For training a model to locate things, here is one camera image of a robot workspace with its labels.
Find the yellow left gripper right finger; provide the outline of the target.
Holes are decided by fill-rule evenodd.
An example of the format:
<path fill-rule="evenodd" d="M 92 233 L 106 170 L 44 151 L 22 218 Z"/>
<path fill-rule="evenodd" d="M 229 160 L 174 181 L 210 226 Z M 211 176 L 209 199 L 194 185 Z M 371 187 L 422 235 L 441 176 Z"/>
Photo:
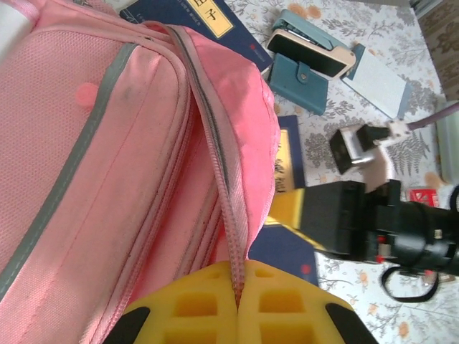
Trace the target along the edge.
<path fill-rule="evenodd" d="M 341 298 L 262 262 L 245 262 L 239 343 L 376 343 Z"/>

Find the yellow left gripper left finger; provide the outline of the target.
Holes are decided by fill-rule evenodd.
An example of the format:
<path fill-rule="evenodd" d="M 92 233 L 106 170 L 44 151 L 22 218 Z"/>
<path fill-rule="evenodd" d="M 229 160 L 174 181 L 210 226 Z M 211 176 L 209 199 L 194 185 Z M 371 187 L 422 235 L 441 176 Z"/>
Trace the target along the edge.
<path fill-rule="evenodd" d="M 236 343 L 229 262 L 182 277 L 127 306 L 106 343 Z"/>

